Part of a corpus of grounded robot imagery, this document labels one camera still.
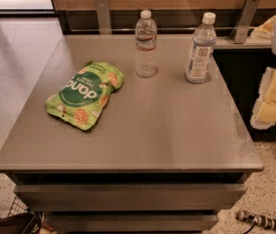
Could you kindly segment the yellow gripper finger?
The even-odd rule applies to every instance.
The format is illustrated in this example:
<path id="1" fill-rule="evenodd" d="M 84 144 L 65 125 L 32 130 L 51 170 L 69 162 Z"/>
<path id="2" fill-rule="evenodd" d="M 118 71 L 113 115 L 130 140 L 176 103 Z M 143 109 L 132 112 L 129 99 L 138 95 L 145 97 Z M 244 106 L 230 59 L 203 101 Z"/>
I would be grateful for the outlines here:
<path id="1" fill-rule="evenodd" d="M 273 16 L 265 21 L 262 25 L 256 27 L 251 33 L 251 38 L 258 40 L 270 40 L 275 20 L 276 16 Z"/>
<path id="2" fill-rule="evenodd" d="M 267 67 L 262 75 L 252 117 L 251 126 L 267 130 L 276 124 L 276 69 Z"/>

